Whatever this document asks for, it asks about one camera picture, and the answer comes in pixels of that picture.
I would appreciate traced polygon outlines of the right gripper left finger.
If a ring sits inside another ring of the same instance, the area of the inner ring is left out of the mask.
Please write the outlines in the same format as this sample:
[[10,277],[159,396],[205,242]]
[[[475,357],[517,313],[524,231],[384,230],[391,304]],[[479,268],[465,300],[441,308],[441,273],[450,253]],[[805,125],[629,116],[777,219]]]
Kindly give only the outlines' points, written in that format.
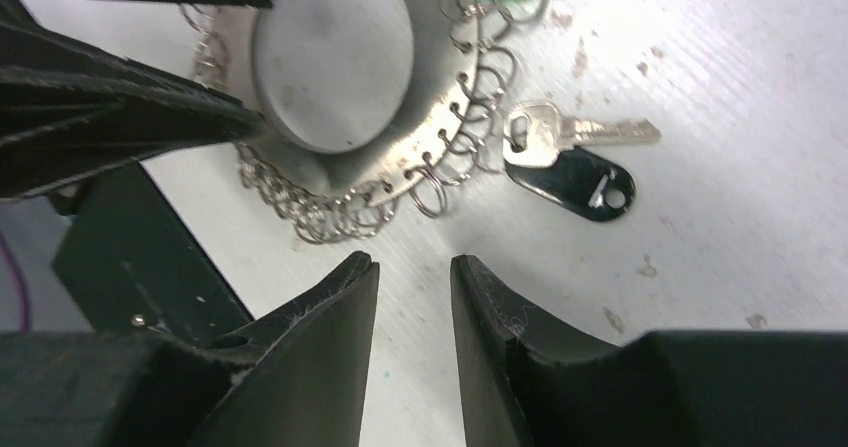
[[5,446],[355,446],[380,266],[355,252],[206,347],[153,332],[5,334]]

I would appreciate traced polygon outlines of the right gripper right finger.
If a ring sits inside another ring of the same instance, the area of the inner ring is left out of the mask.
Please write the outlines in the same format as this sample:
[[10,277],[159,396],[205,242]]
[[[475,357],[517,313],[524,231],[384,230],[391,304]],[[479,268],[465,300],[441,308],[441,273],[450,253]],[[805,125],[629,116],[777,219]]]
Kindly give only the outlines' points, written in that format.
[[470,446],[843,446],[847,336],[654,330],[617,346],[450,268]]

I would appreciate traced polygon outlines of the metal key organizer disc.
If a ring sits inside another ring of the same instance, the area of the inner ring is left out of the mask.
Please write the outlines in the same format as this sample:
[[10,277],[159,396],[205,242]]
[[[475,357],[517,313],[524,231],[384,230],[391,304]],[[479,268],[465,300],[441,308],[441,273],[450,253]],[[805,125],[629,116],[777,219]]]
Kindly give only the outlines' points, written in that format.
[[273,0],[182,5],[192,78],[264,120],[242,184],[304,242],[377,235],[410,198],[426,217],[478,171],[520,67],[505,41],[549,0]]

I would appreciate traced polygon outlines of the black tagged key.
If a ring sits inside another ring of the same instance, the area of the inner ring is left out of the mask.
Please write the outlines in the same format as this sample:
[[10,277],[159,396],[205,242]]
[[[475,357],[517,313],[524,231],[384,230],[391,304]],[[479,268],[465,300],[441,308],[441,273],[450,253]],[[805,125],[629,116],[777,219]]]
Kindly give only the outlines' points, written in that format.
[[563,113],[546,100],[514,105],[503,115],[504,172],[517,185],[593,222],[628,212],[636,184],[593,146],[654,143],[661,132],[646,119],[600,122]]

